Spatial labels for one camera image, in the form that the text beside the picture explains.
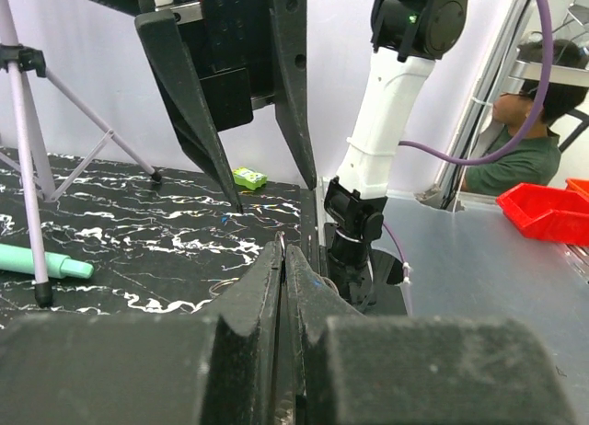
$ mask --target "orange bin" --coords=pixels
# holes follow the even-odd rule
[[[568,178],[567,179],[567,190],[574,190],[575,192],[582,193],[586,197],[589,197],[589,180]]]
[[[497,203],[523,236],[589,246],[589,195],[520,184],[497,198]]]

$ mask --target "table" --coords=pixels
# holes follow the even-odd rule
[[[16,152],[4,150],[16,159]],[[79,162],[52,156],[56,180]],[[164,182],[124,163],[95,161],[58,203],[40,202],[47,251],[95,266],[91,280],[54,282],[55,307],[70,314],[195,313],[216,282],[239,278],[274,239],[300,241],[299,188],[269,183],[241,193],[235,213],[205,175],[161,169]],[[18,174],[0,166],[0,243],[27,247]],[[36,312],[31,276],[0,271],[0,329]]]
[[[490,202],[457,213],[392,195],[385,210],[413,267],[416,316],[509,316],[542,339],[589,423],[589,276],[564,246],[525,239]],[[383,237],[380,247],[394,251]]]

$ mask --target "teal tube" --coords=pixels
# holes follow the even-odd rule
[[[47,261],[47,274],[50,278],[88,279],[94,273],[94,266],[82,261],[76,261],[67,255],[45,252],[45,260]],[[35,267],[32,250],[30,248],[0,244],[0,270],[34,275]]]

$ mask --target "black tabletop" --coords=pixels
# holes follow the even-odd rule
[[[15,151],[5,151],[16,159]],[[52,156],[57,183],[80,160]],[[299,188],[243,190],[244,213],[205,175],[95,161],[57,203],[40,202],[45,248],[95,266],[90,280],[55,280],[55,312],[194,313],[221,280],[241,277],[276,231],[300,240]],[[29,246],[18,173],[0,166],[0,243]],[[40,310],[32,276],[0,271],[0,329]]]

